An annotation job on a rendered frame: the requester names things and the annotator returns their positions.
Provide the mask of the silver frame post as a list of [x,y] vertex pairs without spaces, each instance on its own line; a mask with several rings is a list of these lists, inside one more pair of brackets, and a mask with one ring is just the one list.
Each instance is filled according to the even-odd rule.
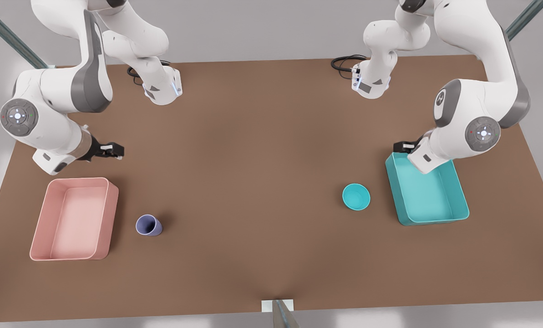
[[272,313],[273,328],[300,328],[292,313],[293,310],[293,299],[261,301],[261,311]]
[[542,9],[543,0],[531,0],[526,8],[506,28],[507,39],[512,41]]
[[35,69],[50,68],[37,54],[29,48],[11,29],[0,20],[0,38],[15,50]]

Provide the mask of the purple cup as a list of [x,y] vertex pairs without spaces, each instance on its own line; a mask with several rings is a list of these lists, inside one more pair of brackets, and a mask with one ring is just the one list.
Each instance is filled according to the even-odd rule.
[[158,236],[162,232],[162,224],[155,216],[146,214],[136,221],[136,231],[142,236]]

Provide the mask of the teal rectangular box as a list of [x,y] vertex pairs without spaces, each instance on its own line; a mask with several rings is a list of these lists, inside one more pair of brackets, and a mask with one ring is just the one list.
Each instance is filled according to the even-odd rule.
[[422,174],[406,153],[392,152],[385,165],[398,221],[403,226],[450,223],[469,217],[454,162]]

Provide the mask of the teal bowl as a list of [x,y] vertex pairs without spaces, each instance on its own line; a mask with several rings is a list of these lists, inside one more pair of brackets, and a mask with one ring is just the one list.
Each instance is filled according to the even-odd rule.
[[371,195],[364,185],[352,183],[344,187],[342,201],[351,210],[364,210],[370,204]]

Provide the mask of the pink rectangular box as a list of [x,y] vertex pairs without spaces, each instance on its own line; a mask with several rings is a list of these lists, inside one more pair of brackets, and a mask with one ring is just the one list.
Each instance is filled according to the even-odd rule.
[[46,189],[30,258],[105,259],[118,197],[119,189],[105,177],[52,180]]

